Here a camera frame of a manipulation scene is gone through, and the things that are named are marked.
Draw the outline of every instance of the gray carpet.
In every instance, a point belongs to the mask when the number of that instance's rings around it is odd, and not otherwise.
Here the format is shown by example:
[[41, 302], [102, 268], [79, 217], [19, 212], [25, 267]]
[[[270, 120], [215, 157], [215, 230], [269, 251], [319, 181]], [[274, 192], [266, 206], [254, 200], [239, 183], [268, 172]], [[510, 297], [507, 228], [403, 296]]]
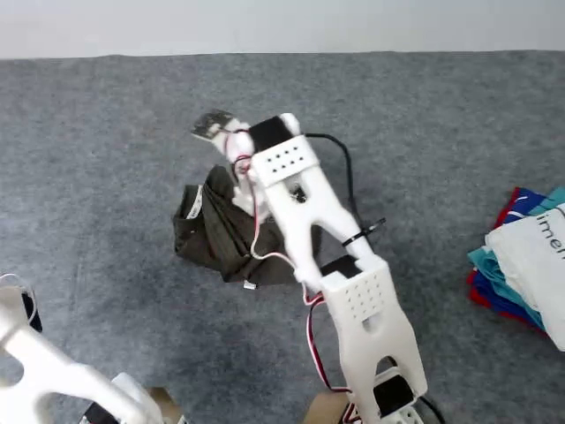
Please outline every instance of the gray carpet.
[[[465, 283], [512, 187], [565, 184], [559, 52], [0, 62], [0, 271], [33, 283], [56, 345], [167, 386], [194, 424], [299, 422], [322, 390], [297, 285], [246, 291], [173, 254], [183, 185], [222, 162], [189, 134], [210, 107], [251, 123], [291, 111], [349, 144], [360, 212], [388, 219], [373, 240], [449, 422], [565, 421], [563, 354]], [[313, 143], [345, 199], [339, 150]], [[316, 327], [339, 382], [325, 312]], [[84, 406], [57, 397], [57, 422]]]

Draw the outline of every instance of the red wire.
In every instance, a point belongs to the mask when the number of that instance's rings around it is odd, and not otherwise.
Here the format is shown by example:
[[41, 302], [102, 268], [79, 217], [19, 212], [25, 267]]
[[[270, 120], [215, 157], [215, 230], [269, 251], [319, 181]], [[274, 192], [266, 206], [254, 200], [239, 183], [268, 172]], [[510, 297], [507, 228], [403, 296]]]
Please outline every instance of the red wire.
[[361, 420], [361, 417], [358, 416], [358, 415], [351, 418], [353, 411], [355, 411], [355, 404], [349, 404], [347, 406], [347, 409], [345, 410], [345, 414], [343, 415], [343, 423], [344, 424], [353, 424], [355, 421]]
[[310, 305], [310, 312], [306, 318], [306, 336], [308, 339], [308, 346], [310, 347], [310, 353], [312, 354], [312, 358], [314, 364], [316, 366], [316, 370], [318, 371], [318, 375], [320, 379], [324, 382], [326, 387], [333, 392], [336, 393], [351, 393], [351, 390], [347, 387], [333, 387], [329, 383], [328, 376], [326, 375], [326, 370], [324, 369], [324, 365], [322, 364], [320, 354], [318, 353], [318, 349], [316, 348], [316, 344], [314, 342], [314, 333], [312, 329], [312, 313], [315, 307], [325, 303], [326, 301], [321, 295], [318, 295], [314, 298], [313, 303]]

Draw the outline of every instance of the folded clothes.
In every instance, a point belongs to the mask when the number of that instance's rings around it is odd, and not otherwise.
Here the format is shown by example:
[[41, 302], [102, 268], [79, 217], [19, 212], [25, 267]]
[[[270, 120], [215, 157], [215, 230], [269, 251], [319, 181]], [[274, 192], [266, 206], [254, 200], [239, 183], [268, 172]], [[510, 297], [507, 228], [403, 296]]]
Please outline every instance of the folded clothes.
[[[528, 213], [528, 209], [539, 205], [545, 199], [544, 196], [541, 194], [534, 193], [531, 190], [522, 187], [516, 187], [510, 196], [510, 200], [508, 204], [501, 210], [496, 219], [496, 223], [494, 228], [500, 227], [504, 223], [511, 223], [517, 219], [520, 219], [519, 215], [525, 215]], [[495, 312], [500, 315], [517, 319], [518, 321], [528, 322], [531, 325], [534, 325], [536, 328], [539, 328], [537, 325], [537, 320], [534, 320], [530, 314], [526, 313], [523, 308], [520, 310], [520, 307], [512, 304], [510, 302], [504, 301], [497, 301], [496, 297], [498, 296], [496, 292], [492, 289], [490, 291], [486, 291], [485, 284], [490, 284], [489, 280], [485, 278], [485, 276], [480, 275], [476, 269], [474, 269], [468, 277], [468, 282], [471, 284], [471, 291], [470, 291], [470, 298], [485, 307], [491, 307], [495, 305]]]
[[565, 351], [565, 203], [502, 225], [486, 236], [502, 272], [539, 310], [547, 334]]
[[557, 187], [555, 190], [539, 203], [538, 206], [532, 208], [528, 215], [537, 216], [543, 214], [549, 209], [556, 208], [558, 205], [565, 203], [565, 187]]
[[486, 278], [480, 271], [473, 271], [470, 274], [470, 283], [473, 286], [473, 291], [471, 292], [471, 298], [483, 305], [485, 307], [491, 308], [494, 312], [498, 314], [503, 314], [510, 318], [516, 318], [519, 321], [527, 322], [530, 325], [544, 330], [544, 324], [541, 321], [539, 313], [532, 311], [534, 315], [528, 314], [525, 308], [511, 302], [508, 299], [503, 298], [496, 294], [493, 290], [491, 282]]
[[468, 256], [475, 265], [475, 268], [479, 271], [479, 276], [476, 276], [472, 283], [476, 287], [478, 285], [489, 286], [489, 291], [486, 291], [483, 287], [482, 291], [479, 290], [479, 292], [487, 292], [489, 296], [485, 296], [488, 297], [488, 300], [492, 305], [497, 303], [507, 305], [510, 303], [513, 307], [507, 309], [507, 312], [514, 314], [516, 310], [520, 310], [520, 315], [523, 313], [529, 316], [531, 318], [529, 321], [541, 329], [544, 328], [539, 312], [533, 310], [517, 291], [506, 284], [506, 278], [504, 277], [501, 267], [499, 266], [497, 258], [492, 250], [483, 246], [470, 252]]

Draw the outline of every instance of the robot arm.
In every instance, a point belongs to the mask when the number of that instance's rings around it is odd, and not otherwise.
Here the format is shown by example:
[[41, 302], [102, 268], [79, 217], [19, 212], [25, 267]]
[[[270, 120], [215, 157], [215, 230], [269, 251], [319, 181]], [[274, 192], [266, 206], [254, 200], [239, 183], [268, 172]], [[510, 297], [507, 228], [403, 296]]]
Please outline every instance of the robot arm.
[[13, 385], [0, 382], [0, 424], [50, 424], [46, 406], [52, 393], [92, 400], [123, 423], [162, 424], [159, 407], [131, 377], [111, 382], [72, 361], [12, 312], [0, 302], [0, 354], [18, 360], [24, 375]]
[[[232, 163], [249, 159], [250, 165], [235, 167], [240, 187], [234, 192], [234, 203], [250, 215], [253, 197], [267, 205], [259, 219], [269, 211], [275, 218], [296, 279], [311, 291], [321, 292], [339, 337], [348, 396], [361, 420], [365, 424], [421, 422], [411, 405], [426, 393], [426, 377], [388, 265], [374, 254], [358, 223], [335, 196], [298, 121], [284, 114], [250, 127], [228, 115], [215, 111], [204, 116], [195, 135], [212, 141]], [[230, 129], [206, 132], [206, 123], [217, 122], [219, 116], [230, 122]], [[251, 186], [242, 188], [241, 183]], [[292, 195], [297, 186], [305, 193], [305, 201]], [[313, 258], [313, 224], [342, 242], [348, 253], [325, 276]], [[395, 365], [377, 374], [385, 358], [392, 358]]]

